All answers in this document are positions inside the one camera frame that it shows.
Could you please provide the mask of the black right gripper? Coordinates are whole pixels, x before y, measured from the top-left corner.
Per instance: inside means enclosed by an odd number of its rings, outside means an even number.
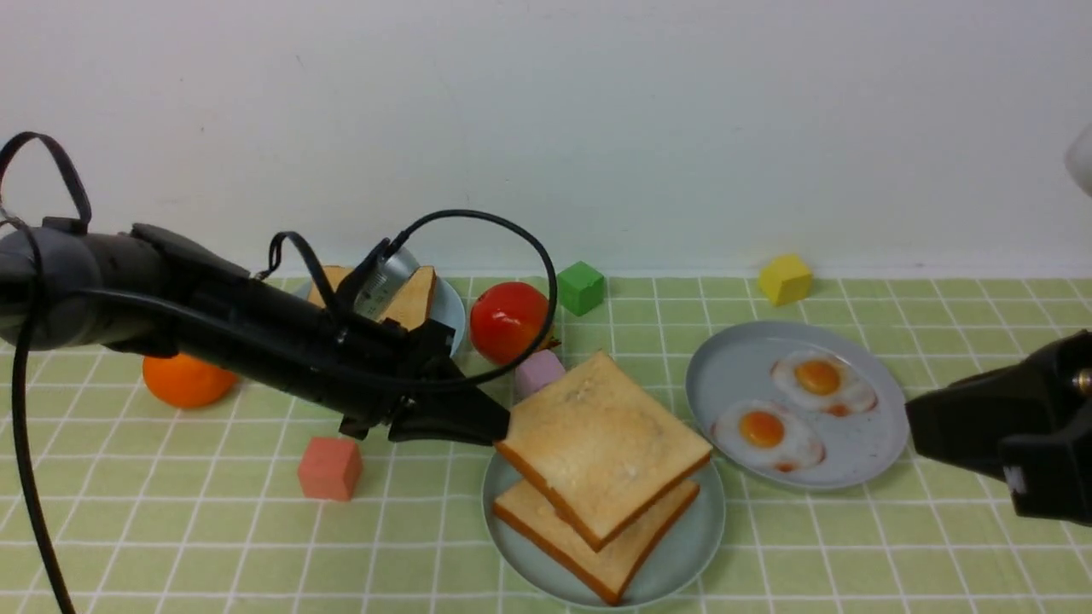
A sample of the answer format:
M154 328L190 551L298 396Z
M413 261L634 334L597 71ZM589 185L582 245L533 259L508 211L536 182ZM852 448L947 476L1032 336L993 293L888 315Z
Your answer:
M1089 526L1089 331L905 404L917 454L1005 482L1021 517Z

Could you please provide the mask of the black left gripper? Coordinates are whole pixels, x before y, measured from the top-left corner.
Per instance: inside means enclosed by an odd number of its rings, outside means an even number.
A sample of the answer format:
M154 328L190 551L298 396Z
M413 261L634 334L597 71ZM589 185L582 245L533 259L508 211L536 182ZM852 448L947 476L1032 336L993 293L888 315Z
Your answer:
M476 387L422 392L453 374L452 331L427 321L405 332L360 317L335 320L262 282L222 282L218 309L241 339L224 345L230 371L343 415L354 437L385 423L390 442L490 447L508 434L510 412Z

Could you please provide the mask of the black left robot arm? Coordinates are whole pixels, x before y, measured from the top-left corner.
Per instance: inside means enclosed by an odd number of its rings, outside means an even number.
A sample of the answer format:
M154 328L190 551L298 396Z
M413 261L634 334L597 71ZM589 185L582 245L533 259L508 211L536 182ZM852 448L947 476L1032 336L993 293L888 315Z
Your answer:
M188 355L340 413L340 434L491 446L508 410L467 383L451 327L413 331L331 312L147 224L128 234L35 227L3 237L3 339Z

